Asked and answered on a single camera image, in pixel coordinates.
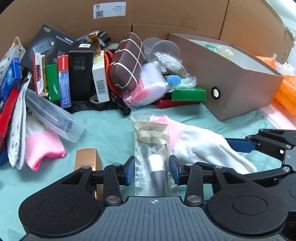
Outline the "pink white zip bag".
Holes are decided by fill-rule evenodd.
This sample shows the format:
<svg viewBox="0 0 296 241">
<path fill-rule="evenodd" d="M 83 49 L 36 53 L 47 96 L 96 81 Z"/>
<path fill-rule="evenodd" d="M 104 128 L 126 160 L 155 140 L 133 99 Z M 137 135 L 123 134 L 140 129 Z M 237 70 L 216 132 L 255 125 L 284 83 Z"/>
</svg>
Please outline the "pink white zip bag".
<svg viewBox="0 0 296 241">
<path fill-rule="evenodd" d="M 138 108 L 155 102 L 171 91 L 172 88 L 156 65 L 147 63 L 142 67 L 135 89 L 124 92 L 123 100 L 130 106 Z"/>
</svg>

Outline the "brown open cardboard box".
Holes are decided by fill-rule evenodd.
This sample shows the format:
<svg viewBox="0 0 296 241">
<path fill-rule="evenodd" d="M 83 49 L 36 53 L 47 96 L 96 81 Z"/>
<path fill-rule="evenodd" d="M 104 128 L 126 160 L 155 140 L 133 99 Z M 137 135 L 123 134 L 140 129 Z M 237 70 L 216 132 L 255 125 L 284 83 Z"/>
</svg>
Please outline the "brown open cardboard box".
<svg viewBox="0 0 296 241">
<path fill-rule="evenodd" d="M 236 45 L 206 37 L 170 33 L 182 65 L 207 92 L 206 107 L 224 121 L 267 106 L 283 76 Z"/>
</svg>

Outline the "white barcode box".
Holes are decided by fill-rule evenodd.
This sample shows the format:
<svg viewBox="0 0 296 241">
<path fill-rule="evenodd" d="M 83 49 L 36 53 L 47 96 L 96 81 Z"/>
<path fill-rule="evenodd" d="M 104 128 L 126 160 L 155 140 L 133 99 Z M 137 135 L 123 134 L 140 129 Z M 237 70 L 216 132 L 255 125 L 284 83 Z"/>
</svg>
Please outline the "white barcode box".
<svg viewBox="0 0 296 241">
<path fill-rule="evenodd" d="M 109 101 L 103 50 L 100 51 L 99 55 L 93 58 L 92 75 L 99 102 Z"/>
</svg>

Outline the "green thin box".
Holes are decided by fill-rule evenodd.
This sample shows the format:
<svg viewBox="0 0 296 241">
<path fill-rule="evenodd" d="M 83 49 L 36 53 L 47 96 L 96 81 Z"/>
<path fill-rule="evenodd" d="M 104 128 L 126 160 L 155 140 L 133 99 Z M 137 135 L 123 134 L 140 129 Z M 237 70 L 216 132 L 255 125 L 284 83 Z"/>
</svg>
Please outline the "green thin box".
<svg viewBox="0 0 296 241">
<path fill-rule="evenodd" d="M 46 65 L 46 81 L 49 101 L 60 100 L 57 64 Z"/>
</svg>

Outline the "red white snack box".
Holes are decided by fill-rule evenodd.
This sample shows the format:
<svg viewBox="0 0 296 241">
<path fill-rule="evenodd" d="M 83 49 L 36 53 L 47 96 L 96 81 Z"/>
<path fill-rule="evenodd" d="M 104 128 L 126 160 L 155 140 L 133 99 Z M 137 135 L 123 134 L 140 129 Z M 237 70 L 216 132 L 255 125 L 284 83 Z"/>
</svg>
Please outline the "red white snack box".
<svg viewBox="0 0 296 241">
<path fill-rule="evenodd" d="M 33 54 L 33 77 L 36 96 L 47 97 L 48 86 L 45 72 L 45 55 L 40 53 Z"/>
</svg>

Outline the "tall black box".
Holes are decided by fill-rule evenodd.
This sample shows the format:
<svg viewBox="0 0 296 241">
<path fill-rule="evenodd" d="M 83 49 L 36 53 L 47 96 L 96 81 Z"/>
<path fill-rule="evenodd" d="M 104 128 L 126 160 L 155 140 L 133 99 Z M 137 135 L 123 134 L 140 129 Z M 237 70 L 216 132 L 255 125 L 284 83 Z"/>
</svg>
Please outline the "tall black box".
<svg viewBox="0 0 296 241">
<path fill-rule="evenodd" d="M 69 51 L 69 84 L 72 102 L 88 101 L 95 43 L 77 43 Z"/>
</svg>

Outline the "large cardboard box wall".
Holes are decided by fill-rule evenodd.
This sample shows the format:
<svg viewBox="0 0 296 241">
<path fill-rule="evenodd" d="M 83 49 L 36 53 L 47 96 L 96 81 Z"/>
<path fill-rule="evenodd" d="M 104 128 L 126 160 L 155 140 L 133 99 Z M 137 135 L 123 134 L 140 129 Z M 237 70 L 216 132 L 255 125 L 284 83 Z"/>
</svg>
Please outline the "large cardboard box wall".
<svg viewBox="0 0 296 241">
<path fill-rule="evenodd" d="M 115 42 L 128 32 L 140 39 L 169 33 L 232 43 L 257 55 L 287 61 L 293 36 L 267 1 L 126 1 L 125 16 L 93 19 L 93 6 L 119 1 L 13 1 L 1 13 L 1 54 L 15 37 L 29 46 L 43 24 L 79 38 L 95 30 Z"/>
</svg>

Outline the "green small box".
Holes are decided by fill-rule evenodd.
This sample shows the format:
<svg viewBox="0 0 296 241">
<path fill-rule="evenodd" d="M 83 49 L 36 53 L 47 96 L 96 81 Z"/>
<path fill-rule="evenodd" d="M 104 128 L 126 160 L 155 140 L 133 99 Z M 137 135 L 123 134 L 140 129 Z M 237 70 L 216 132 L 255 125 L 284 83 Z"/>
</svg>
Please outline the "green small box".
<svg viewBox="0 0 296 241">
<path fill-rule="evenodd" d="M 171 93 L 172 101 L 205 102 L 207 92 L 201 87 L 175 89 Z"/>
</svg>

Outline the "clear plastic tube case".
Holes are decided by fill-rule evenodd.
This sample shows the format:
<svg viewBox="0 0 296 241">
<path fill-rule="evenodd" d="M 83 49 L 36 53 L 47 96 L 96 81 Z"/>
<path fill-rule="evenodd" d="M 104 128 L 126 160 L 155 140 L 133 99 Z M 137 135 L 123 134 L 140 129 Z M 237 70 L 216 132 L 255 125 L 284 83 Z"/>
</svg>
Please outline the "clear plastic tube case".
<svg viewBox="0 0 296 241">
<path fill-rule="evenodd" d="M 70 142 L 79 141 L 85 130 L 81 120 L 44 97 L 36 96 L 30 89 L 26 91 L 25 100 L 28 109 L 48 128 Z"/>
</svg>

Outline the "pink cuff glove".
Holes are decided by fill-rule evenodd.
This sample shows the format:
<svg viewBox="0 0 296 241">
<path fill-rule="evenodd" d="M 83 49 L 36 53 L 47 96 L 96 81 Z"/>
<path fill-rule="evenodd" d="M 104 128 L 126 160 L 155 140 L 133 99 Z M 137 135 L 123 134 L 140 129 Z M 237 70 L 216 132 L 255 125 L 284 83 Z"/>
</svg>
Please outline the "pink cuff glove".
<svg viewBox="0 0 296 241">
<path fill-rule="evenodd" d="M 34 114 L 27 114 L 25 162 L 30 169 L 37 171 L 45 157 L 55 159 L 65 156 L 65 147 L 57 133 Z"/>
</svg>

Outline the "white cotton glove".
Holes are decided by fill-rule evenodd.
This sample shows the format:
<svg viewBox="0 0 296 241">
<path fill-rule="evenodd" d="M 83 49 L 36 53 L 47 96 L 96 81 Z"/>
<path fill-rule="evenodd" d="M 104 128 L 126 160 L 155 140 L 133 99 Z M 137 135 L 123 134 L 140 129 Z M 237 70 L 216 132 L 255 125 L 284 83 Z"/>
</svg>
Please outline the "white cotton glove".
<svg viewBox="0 0 296 241">
<path fill-rule="evenodd" d="M 151 116 L 150 121 L 167 125 L 170 153 L 180 162 L 205 162 L 233 168 L 240 174 L 257 172 L 257 168 L 234 151 L 222 135 L 197 126 L 185 125 L 166 115 Z"/>
</svg>

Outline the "white shipping label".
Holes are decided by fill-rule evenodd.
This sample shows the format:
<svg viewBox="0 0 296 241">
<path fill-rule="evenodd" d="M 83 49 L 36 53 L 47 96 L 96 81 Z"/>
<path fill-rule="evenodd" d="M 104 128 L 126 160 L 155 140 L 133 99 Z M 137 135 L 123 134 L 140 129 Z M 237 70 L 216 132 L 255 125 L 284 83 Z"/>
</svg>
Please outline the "white shipping label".
<svg viewBox="0 0 296 241">
<path fill-rule="evenodd" d="M 99 3 L 93 6 L 93 19 L 125 16 L 126 1 Z"/>
</svg>

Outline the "round white patterned pouch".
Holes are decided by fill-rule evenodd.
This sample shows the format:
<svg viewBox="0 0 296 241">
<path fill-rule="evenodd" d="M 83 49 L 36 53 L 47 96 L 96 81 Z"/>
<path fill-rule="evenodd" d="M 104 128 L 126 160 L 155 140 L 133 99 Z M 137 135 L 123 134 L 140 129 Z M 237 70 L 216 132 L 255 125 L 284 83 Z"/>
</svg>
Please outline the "round white patterned pouch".
<svg viewBox="0 0 296 241">
<path fill-rule="evenodd" d="M 8 158 L 13 168 L 21 170 L 25 163 L 26 148 L 26 91 L 32 79 L 32 71 L 28 71 L 20 86 L 20 93 L 11 117 L 11 125 L 8 135 Z"/>
</svg>

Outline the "red and white carton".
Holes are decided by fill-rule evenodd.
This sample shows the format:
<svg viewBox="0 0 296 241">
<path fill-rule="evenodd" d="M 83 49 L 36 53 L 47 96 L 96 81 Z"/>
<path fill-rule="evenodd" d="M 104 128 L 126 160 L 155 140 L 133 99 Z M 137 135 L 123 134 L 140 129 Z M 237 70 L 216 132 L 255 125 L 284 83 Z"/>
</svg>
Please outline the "red and white carton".
<svg viewBox="0 0 296 241">
<path fill-rule="evenodd" d="M 11 93 L 3 107 L 3 110 L 1 112 L 1 117 L 0 117 L 0 146 L 3 145 L 6 132 L 8 130 L 8 125 L 11 119 L 11 115 L 14 111 L 16 100 L 18 98 L 18 95 L 20 93 L 20 90 L 16 87 L 14 87 L 11 90 Z"/>
</svg>

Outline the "black charger box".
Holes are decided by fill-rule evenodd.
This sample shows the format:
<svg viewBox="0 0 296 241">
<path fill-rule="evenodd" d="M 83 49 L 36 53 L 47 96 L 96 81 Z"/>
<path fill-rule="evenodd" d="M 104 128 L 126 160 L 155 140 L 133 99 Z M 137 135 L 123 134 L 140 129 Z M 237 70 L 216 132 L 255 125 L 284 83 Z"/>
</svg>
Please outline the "black charger box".
<svg viewBox="0 0 296 241">
<path fill-rule="evenodd" d="M 21 59 L 21 65 L 32 70 L 33 54 L 35 53 L 45 55 L 46 65 L 57 64 L 58 56 L 68 55 L 76 43 L 76 39 L 50 25 L 44 24 L 27 48 Z"/>
</svg>

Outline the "makeup brush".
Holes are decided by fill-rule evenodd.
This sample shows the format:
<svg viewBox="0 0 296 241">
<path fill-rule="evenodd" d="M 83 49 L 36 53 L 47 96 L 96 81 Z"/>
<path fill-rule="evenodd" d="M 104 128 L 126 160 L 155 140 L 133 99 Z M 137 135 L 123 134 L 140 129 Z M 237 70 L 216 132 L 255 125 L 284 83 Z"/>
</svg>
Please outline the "makeup brush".
<svg viewBox="0 0 296 241">
<path fill-rule="evenodd" d="M 137 196 L 174 196 L 177 185 L 169 169 L 169 125 L 150 113 L 133 114 L 135 194 Z"/>
</svg>

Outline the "blue cap bottle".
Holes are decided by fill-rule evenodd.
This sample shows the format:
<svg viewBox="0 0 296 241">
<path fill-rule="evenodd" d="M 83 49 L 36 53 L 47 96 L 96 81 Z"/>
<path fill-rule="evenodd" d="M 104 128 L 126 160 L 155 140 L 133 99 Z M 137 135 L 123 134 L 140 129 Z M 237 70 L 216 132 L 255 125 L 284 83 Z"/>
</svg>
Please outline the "blue cap bottle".
<svg viewBox="0 0 296 241">
<path fill-rule="evenodd" d="M 171 86 L 178 86 L 182 81 L 178 75 L 167 75 L 165 80 Z"/>
</svg>

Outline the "blue medicine box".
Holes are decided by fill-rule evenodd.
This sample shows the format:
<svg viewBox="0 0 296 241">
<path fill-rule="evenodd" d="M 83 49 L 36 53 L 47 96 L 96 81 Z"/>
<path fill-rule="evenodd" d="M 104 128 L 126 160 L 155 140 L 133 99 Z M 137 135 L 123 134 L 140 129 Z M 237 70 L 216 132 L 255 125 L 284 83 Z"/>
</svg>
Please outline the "blue medicine box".
<svg viewBox="0 0 296 241">
<path fill-rule="evenodd" d="M 6 71 L 3 83 L 1 85 L 1 101 L 5 103 L 13 87 L 19 85 L 22 79 L 20 59 L 13 58 Z"/>
</svg>

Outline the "gold small box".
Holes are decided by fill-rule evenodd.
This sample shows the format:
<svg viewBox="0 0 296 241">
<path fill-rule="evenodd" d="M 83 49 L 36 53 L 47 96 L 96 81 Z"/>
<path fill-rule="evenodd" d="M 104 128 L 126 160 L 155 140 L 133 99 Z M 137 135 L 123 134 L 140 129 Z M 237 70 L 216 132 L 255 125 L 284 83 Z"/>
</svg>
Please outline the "gold small box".
<svg viewBox="0 0 296 241">
<path fill-rule="evenodd" d="M 103 169 L 102 160 L 96 148 L 83 148 L 76 151 L 75 169 L 90 166 L 93 171 Z"/>
</svg>

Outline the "red blue toothpaste box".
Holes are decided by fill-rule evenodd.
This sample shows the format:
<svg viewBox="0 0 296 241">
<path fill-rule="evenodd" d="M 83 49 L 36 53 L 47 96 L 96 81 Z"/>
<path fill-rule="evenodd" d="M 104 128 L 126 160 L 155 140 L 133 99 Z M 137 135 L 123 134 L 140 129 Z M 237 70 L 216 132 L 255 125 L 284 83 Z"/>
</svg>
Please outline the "red blue toothpaste box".
<svg viewBox="0 0 296 241">
<path fill-rule="evenodd" d="M 62 108 L 71 106 L 68 55 L 58 57 L 58 84 Z"/>
</svg>

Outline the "clear plastic cup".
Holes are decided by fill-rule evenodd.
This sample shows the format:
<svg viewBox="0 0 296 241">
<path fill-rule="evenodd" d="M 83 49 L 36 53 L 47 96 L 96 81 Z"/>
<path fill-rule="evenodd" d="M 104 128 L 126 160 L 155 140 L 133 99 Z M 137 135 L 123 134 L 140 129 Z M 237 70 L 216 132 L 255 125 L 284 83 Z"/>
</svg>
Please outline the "clear plastic cup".
<svg viewBox="0 0 296 241">
<path fill-rule="evenodd" d="M 147 38 L 143 42 L 144 63 L 148 63 L 155 57 L 156 52 L 169 54 L 177 59 L 181 59 L 179 47 L 172 41 L 159 38 Z"/>
</svg>

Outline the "brown glasses case white stripes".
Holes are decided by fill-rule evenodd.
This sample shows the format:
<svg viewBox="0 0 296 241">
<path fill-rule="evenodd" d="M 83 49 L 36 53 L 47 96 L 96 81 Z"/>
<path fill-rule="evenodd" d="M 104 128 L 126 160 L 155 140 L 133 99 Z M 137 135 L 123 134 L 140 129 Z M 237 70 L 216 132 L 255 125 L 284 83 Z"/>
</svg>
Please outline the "brown glasses case white stripes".
<svg viewBox="0 0 296 241">
<path fill-rule="evenodd" d="M 144 46 L 133 32 L 128 33 L 119 43 L 110 64 L 110 78 L 121 91 L 135 89 L 144 62 Z"/>
</svg>

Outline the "black marker pen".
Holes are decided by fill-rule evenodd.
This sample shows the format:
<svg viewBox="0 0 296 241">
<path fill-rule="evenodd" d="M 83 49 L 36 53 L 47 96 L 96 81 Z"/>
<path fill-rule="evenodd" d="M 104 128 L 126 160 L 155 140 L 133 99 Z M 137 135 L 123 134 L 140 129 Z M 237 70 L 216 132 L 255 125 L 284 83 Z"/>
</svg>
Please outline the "black marker pen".
<svg viewBox="0 0 296 241">
<path fill-rule="evenodd" d="M 128 103 L 126 103 L 122 97 L 111 91 L 109 92 L 109 98 L 114 106 L 117 107 L 117 109 L 119 109 L 123 115 L 130 115 L 130 113 L 132 112 L 132 107 Z"/>
</svg>

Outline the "orange plastic bag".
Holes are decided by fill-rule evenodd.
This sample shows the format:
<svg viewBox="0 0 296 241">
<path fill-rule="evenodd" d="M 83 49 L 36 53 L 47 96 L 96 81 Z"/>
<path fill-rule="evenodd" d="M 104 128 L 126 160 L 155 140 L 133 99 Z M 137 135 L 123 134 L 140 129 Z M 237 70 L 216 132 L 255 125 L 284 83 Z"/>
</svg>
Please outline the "orange plastic bag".
<svg viewBox="0 0 296 241">
<path fill-rule="evenodd" d="M 287 62 L 280 64 L 278 61 L 275 61 L 273 57 L 257 56 L 257 58 L 264 61 L 283 75 L 283 81 L 271 103 L 275 106 L 282 105 L 295 116 L 295 68 Z"/>
</svg>

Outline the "white patterned fabric pouch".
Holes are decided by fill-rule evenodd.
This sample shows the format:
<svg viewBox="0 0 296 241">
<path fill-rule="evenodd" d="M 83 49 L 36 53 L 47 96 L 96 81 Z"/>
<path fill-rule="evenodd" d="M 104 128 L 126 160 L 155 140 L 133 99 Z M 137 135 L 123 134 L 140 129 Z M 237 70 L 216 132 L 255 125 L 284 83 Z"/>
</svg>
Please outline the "white patterned fabric pouch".
<svg viewBox="0 0 296 241">
<path fill-rule="evenodd" d="M 4 78 L 5 73 L 10 65 L 10 62 L 13 58 L 19 58 L 20 60 L 23 58 L 26 50 L 22 46 L 19 37 L 15 37 L 10 49 L 7 51 L 5 56 L 1 60 L 1 79 Z"/>
</svg>

